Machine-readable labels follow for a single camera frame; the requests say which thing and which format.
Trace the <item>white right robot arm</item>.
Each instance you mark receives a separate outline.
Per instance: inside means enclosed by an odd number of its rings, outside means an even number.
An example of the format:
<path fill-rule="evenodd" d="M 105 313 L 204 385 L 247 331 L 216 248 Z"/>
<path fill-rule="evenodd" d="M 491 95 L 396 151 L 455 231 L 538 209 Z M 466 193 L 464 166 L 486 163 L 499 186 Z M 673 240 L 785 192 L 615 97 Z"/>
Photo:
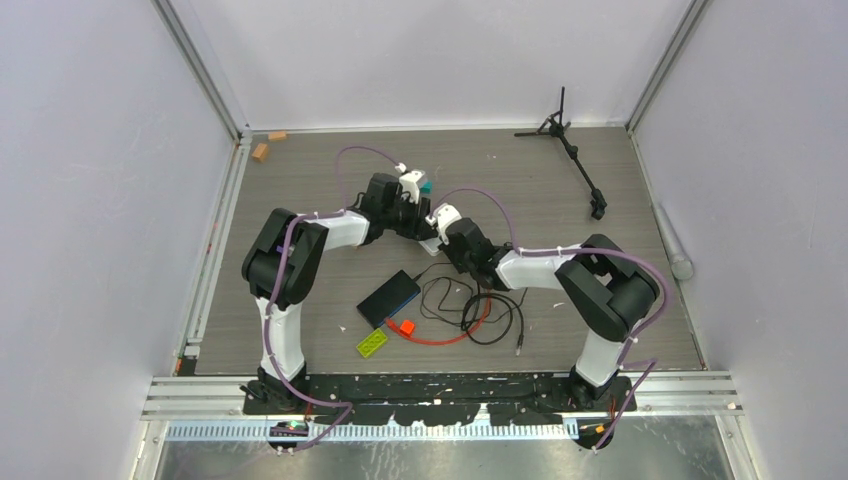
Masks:
<path fill-rule="evenodd" d="M 569 373 L 572 400 L 591 411 L 610 398 L 634 331 L 668 289 L 652 265 L 602 234 L 577 246 L 539 250 L 496 246 L 469 218 L 434 228 L 440 250 L 457 271 L 485 289 L 564 292 L 589 328 Z"/>

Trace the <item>white box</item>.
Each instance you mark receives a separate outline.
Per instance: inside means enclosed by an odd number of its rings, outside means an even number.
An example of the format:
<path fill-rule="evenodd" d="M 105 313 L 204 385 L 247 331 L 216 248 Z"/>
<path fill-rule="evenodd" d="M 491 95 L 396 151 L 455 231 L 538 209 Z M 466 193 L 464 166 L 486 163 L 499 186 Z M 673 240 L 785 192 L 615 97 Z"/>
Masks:
<path fill-rule="evenodd" d="M 432 257 L 441 253 L 440 247 L 442 245 L 442 241 L 438 237 L 419 241 L 419 245 Z"/>

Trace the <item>black network switch box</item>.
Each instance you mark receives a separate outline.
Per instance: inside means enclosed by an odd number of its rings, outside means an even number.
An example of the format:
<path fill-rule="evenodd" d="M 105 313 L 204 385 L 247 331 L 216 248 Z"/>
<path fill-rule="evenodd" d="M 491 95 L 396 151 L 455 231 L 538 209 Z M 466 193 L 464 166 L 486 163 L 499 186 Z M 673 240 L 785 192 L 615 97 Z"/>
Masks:
<path fill-rule="evenodd" d="M 381 328 L 421 293 L 421 288 L 406 271 L 399 270 L 357 306 L 359 315 L 373 328 Z"/>

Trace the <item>black power adapter with cord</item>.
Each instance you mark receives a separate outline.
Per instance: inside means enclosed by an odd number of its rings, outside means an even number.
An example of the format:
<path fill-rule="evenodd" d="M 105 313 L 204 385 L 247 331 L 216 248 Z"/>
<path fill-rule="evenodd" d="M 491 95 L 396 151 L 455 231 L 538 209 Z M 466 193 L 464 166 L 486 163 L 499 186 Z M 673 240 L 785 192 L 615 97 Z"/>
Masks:
<path fill-rule="evenodd" d="M 527 296 L 526 289 L 518 297 L 503 292 L 484 293 L 481 287 L 468 280 L 433 273 L 434 269 L 447 266 L 446 262 L 435 262 L 414 276 L 414 280 L 421 286 L 419 314 L 424 319 L 435 320 L 465 332 L 483 317 L 486 302 L 490 301 L 495 316 L 489 313 L 483 320 L 484 324 L 506 321 L 507 328 L 510 328 L 518 321 L 523 326 L 522 308 Z"/>

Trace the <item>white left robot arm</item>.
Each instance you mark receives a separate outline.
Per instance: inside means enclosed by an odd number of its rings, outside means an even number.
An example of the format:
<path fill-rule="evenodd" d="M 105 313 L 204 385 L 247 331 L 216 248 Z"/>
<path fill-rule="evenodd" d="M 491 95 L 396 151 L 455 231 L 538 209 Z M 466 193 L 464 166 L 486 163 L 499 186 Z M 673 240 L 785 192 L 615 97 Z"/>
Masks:
<path fill-rule="evenodd" d="M 391 231 L 437 254 L 438 234 L 426 221 L 431 209 L 427 182 L 422 170 L 398 176 L 376 173 L 353 205 L 336 212 L 272 211 L 241 269 L 259 308 L 263 334 L 259 384 L 250 388 L 251 394 L 284 414 L 305 405 L 302 304 L 325 252 L 368 245 Z"/>

